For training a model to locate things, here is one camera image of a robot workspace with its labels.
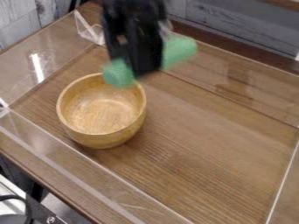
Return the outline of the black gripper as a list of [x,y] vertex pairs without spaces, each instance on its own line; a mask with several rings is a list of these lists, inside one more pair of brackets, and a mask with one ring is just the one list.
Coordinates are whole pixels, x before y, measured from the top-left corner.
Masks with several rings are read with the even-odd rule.
[[[168,20],[164,0],[101,0],[101,7],[109,58],[129,60],[134,77],[149,74],[161,66],[164,42],[157,23]],[[120,36],[128,37],[128,43],[120,43]]]

